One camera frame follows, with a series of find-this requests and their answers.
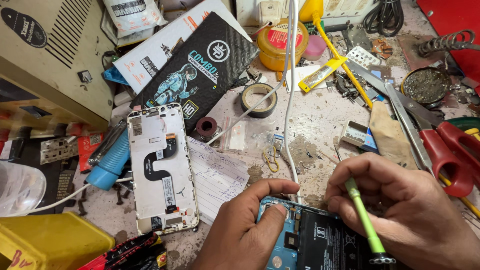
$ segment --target green screwdriver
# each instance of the green screwdriver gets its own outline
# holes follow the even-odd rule
[[[342,158],[340,157],[340,153],[338,152],[338,149],[336,148],[336,146],[334,147],[335,147],[336,154],[338,156],[338,160],[342,161]],[[345,182],[345,188],[347,189],[348,195],[352,199],[353,204],[355,204],[355,208],[357,209],[357,212],[359,214],[360,221],[363,224],[365,233],[367,234],[368,244],[370,245],[370,249],[372,250],[372,253],[373,253],[373,258],[370,259],[369,262],[371,264],[396,263],[396,260],[394,258],[389,258],[387,256],[384,246],[382,245],[382,242],[378,238],[377,233],[373,228],[372,222],[370,221],[370,217],[367,214],[367,210],[365,209],[365,206],[361,201],[360,191],[353,177],[350,177]]]

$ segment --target phone battery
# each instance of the phone battery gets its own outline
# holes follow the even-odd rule
[[[372,253],[367,239],[341,219],[302,211],[297,269],[376,269],[368,261]]]

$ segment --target hand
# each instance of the hand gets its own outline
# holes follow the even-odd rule
[[[427,172],[409,171],[372,153],[340,162],[328,180],[328,210],[365,236],[344,182],[353,176],[366,204],[388,210],[369,214],[386,251],[413,269],[480,269],[480,240]]]
[[[275,205],[260,221],[260,200],[268,194],[296,193],[299,185],[285,179],[262,179],[220,207],[202,250],[197,269],[265,269],[285,222],[287,209]]]

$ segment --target yellow plastic bin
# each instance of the yellow plastic bin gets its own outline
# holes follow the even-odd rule
[[[260,61],[273,71],[283,71],[285,66],[285,52],[287,47],[288,19],[281,19],[276,26],[265,27],[257,37],[257,46],[260,49]],[[300,61],[301,55],[308,45],[308,31],[301,23],[297,27],[297,41],[295,43],[295,64]]]
[[[0,218],[0,270],[74,270],[114,245],[73,212]]]

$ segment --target sim card tray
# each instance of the sim card tray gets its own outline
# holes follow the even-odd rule
[[[283,137],[282,135],[278,135],[278,134],[273,134],[273,138],[272,138],[272,145],[275,146],[275,149],[276,149],[276,152],[275,152],[275,158],[279,158],[280,157],[280,152],[282,151],[282,148],[283,148],[283,140],[284,140],[285,137]],[[270,150],[268,151],[268,154],[270,156],[274,156],[273,154],[273,147],[270,148]]]

